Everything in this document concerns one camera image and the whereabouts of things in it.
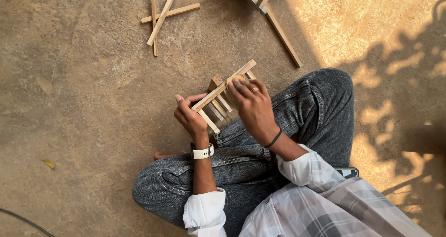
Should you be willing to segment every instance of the dry leaf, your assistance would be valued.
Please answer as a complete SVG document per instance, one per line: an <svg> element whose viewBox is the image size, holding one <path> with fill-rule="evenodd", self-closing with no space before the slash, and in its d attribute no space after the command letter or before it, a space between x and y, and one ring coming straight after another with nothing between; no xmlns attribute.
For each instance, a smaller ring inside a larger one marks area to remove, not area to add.
<svg viewBox="0 0 446 237"><path fill-rule="evenodd" d="M47 160L47 159L43 159L42 160L47 166L51 167L51 169L54 169L56 167L56 165L54 164L53 161L51 160Z"/></svg>

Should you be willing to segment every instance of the white watch strap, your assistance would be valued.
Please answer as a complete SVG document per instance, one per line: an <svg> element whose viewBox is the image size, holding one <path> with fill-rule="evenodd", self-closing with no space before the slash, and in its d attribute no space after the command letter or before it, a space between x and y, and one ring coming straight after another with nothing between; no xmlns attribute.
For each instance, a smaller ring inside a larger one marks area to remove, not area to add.
<svg viewBox="0 0 446 237"><path fill-rule="evenodd" d="M203 150L193 150L193 159L209 158L214 155L214 145L209 143L209 148Z"/></svg>

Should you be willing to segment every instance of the foot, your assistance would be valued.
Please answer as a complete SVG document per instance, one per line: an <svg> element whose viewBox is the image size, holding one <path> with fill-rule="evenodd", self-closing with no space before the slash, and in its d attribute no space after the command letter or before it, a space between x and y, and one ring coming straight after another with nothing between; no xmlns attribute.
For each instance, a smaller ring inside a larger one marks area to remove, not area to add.
<svg viewBox="0 0 446 237"><path fill-rule="evenodd" d="M153 158L155 160L159 160L162 158L167 158L167 157L171 157L171 156L175 156L175 155L180 155L180 154L160 154L160 153L156 152L153 154Z"/></svg>

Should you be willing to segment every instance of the black wristband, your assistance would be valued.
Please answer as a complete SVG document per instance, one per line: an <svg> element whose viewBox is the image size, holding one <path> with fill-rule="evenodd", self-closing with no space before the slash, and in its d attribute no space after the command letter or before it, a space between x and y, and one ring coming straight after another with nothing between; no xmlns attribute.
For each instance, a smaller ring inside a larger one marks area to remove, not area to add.
<svg viewBox="0 0 446 237"><path fill-rule="evenodd" d="M274 138L274 140L267 146L264 146L264 148L270 148L274 143L276 143L277 139L280 137L280 135L282 134L282 129L280 129L279 133L277 134L277 136Z"/></svg>

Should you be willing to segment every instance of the wire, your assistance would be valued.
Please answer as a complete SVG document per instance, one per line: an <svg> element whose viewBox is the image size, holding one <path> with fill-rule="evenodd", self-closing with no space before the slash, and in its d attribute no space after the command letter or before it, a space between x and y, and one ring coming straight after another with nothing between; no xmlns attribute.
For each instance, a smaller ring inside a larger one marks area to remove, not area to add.
<svg viewBox="0 0 446 237"><path fill-rule="evenodd" d="M3 209L3 208L0 208L0 211L5 212L5 213L7 213L7 214L9 214L9 215L11 215L11 216L14 216L14 217L16 217L16 218L18 218L18 219L20 219L20 220L22 220L22 221L24 221L24 222L30 224L31 226L33 226L33 227L39 229L40 231L42 231L42 233L48 235L49 237L54 237L52 234L48 233L45 229L39 227L38 225L36 225L36 224L33 223L32 221L27 220L27 219L25 219L24 217L22 217L22 216L20 216L20 215L17 215L17 214L15 214L15 213L13 213L13 212L11 212L11 211L8 211L8 210L6 210L6 209Z"/></svg>

